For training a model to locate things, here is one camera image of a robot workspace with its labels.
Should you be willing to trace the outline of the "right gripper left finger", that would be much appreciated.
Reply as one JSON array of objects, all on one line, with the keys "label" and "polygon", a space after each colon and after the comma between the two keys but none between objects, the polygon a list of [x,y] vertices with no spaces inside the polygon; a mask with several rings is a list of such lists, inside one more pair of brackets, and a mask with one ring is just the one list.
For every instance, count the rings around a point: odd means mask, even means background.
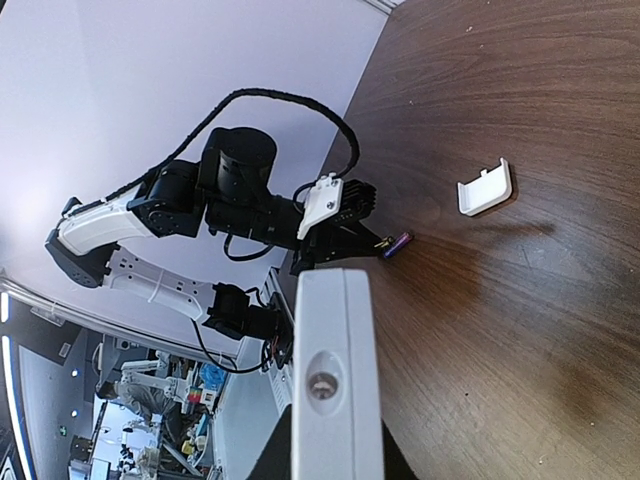
[{"label": "right gripper left finger", "polygon": [[252,468],[248,480],[291,480],[292,405],[288,405]]}]

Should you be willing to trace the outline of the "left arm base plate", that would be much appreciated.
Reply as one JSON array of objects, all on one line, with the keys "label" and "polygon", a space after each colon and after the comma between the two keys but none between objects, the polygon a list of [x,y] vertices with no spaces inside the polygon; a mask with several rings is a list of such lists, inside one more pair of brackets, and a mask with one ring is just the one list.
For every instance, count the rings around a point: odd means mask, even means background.
[{"label": "left arm base plate", "polygon": [[260,371],[282,370],[292,363],[294,342],[294,320],[289,306],[280,293],[272,293],[268,306],[278,314],[278,326],[271,340],[262,344]]}]

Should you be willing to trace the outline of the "purple AAA battery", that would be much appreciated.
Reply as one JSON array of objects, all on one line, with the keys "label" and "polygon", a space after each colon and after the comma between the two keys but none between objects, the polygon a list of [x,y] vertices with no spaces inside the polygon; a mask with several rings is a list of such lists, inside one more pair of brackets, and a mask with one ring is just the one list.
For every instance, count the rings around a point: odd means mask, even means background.
[{"label": "purple AAA battery", "polygon": [[385,259],[390,259],[397,255],[403,248],[405,248],[412,240],[414,235],[411,232],[403,232],[397,238],[390,241],[389,245],[383,252]]}]

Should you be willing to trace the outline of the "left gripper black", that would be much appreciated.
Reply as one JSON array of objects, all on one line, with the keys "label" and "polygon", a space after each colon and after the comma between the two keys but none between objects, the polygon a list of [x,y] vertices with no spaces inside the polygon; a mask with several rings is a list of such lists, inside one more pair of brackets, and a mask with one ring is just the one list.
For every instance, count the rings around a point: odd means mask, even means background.
[{"label": "left gripper black", "polygon": [[298,242],[293,254],[290,274],[313,270],[318,264],[348,257],[380,257],[384,251],[374,246],[390,236],[380,236],[361,222],[341,227],[313,227]]}]

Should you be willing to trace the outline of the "white battery cover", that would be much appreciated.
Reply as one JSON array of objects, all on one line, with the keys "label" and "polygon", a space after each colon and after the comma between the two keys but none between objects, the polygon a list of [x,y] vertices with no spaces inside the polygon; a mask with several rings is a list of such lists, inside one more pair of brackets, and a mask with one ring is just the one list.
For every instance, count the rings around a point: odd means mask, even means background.
[{"label": "white battery cover", "polygon": [[473,217],[508,200],[512,193],[510,164],[501,157],[494,169],[483,169],[474,180],[457,183],[458,211]]}]

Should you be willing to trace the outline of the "white remote control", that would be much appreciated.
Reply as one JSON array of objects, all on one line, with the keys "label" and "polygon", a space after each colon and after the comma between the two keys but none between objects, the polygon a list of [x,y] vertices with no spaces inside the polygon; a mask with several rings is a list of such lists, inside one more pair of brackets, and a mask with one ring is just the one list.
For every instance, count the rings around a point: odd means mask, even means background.
[{"label": "white remote control", "polygon": [[371,290],[365,271],[302,273],[294,313],[295,479],[384,476]]}]

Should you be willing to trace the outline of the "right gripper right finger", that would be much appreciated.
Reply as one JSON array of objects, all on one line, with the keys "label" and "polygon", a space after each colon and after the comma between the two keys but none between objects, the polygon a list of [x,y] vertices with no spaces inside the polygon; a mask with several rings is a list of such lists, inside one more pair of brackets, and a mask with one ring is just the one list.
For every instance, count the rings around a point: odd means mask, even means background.
[{"label": "right gripper right finger", "polygon": [[415,472],[407,462],[388,426],[382,422],[384,479],[385,480],[418,480]]}]

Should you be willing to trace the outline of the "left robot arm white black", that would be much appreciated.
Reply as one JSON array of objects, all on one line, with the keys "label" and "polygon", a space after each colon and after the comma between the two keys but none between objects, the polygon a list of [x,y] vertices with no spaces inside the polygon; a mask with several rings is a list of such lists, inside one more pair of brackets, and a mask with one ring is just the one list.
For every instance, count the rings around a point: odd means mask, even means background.
[{"label": "left robot arm white black", "polygon": [[130,238],[193,238],[206,228],[291,251],[293,274],[334,260],[379,257],[390,247],[390,238],[364,225],[375,207],[373,185],[330,174],[304,202],[287,199],[268,189],[276,155],[275,141],[261,130],[216,128],[196,163],[172,160],[96,206],[71,199],[46,250],[83,287],[130,292],[234,340],[288,341],[291,327],[275,307],[253,304],[240,287],[162,269],[123,246]]}]

